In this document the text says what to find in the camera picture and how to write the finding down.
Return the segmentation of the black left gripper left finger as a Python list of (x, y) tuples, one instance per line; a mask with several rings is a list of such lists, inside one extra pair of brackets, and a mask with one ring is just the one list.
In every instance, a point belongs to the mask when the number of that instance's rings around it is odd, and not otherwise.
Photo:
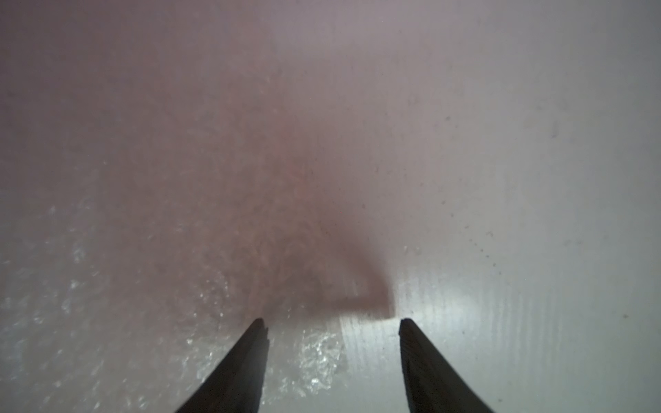
[(268, 328), (257, 318), (177, 413), (257, 413), (269, 348)]

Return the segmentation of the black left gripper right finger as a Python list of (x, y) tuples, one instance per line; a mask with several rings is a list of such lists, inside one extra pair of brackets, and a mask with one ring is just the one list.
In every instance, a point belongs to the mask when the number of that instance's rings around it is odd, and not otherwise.
[(492, 413), (412, 319), (401, 320), (399, 342), (411, 412)]

